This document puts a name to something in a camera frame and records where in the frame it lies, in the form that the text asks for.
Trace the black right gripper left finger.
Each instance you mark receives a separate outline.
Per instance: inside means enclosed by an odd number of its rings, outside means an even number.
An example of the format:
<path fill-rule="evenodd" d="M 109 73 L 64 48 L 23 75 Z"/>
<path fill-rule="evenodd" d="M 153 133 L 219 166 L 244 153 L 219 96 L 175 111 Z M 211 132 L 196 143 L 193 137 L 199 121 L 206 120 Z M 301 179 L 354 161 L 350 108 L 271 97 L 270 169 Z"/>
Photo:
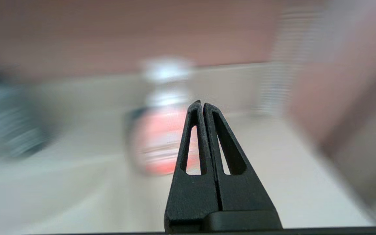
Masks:
<path fill-rule="evenodd" d="M 200 175 L 186 173 L 191 131 L 197 129 Z M 164 213 L 166 232 L 204 232 L 206 217 L 218 211 L 213 161 L 200 100 L 187 110 L 176 168 Z"/>

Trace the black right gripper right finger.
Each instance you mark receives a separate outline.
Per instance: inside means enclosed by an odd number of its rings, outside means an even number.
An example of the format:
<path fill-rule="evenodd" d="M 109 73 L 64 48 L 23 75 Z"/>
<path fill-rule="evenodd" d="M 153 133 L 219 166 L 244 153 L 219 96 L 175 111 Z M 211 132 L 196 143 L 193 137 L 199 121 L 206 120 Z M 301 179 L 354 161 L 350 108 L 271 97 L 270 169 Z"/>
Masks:
<path fill-rule="evenodd" d="M 275 211 L 273 202 L 221 110 L 206 103 L 203 114 L 213 161 L 219 209 Z"/>

